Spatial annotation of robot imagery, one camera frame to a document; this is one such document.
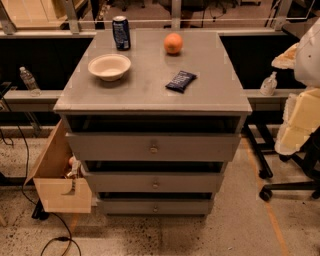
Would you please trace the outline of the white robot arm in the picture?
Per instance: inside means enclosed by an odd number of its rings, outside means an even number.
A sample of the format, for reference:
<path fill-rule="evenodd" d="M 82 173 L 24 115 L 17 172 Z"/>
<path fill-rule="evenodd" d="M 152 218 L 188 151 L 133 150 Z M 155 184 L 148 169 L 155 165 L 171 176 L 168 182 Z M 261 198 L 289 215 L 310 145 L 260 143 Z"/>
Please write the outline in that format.
<path fill-rule="evenodd" d="M 289 94 L 275 143 L 277 153 L 292 155 L 320 126 L 320 19 L 271 65 L 293 69 L 295 79 L 306 86 L 298 95 Z"/>

